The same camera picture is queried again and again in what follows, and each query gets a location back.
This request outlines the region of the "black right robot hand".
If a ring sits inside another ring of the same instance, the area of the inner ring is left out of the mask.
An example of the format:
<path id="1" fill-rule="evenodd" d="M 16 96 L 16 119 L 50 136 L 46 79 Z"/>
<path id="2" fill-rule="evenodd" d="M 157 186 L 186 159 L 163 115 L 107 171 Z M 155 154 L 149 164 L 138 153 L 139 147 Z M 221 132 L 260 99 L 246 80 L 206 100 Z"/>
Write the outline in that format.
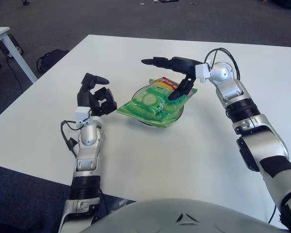
<path id="1" fill-rule="evenodd" d="M 153 57 L 151 59 L 143 59 L 141 62 L 145 65 L 170 69 L 186 75 L 185 79 L 180 82 L 178 88 L 168 96 L 169 100 L 176 100 L 183 95 L 189 94 L 196 80 L 195 66 L 202 65 L 199 61 L 181 57 L 173 57 L 170 60 L 164 57 Z"/>

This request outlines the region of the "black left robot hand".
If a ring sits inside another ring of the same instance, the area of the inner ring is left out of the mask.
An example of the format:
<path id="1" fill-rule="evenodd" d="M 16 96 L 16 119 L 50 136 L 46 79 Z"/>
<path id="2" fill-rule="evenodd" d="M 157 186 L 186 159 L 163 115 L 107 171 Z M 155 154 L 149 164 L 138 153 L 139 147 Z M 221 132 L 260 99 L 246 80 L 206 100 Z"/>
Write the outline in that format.
<path id="1" fill-rule="evenodd" d="M 78 106 L 89 107 L 92 111 L 91 116 L 98 117 L 108 115 L 115 111 L 117 109 L 117 103 L 110 89 L 103 87 L 95 93 L 91 93 L 91 90 L 94 89 L 96 84 L 107 85 L 109 83 L 110 82 L 103 77 L 86 73 L 77 94 Z"/>

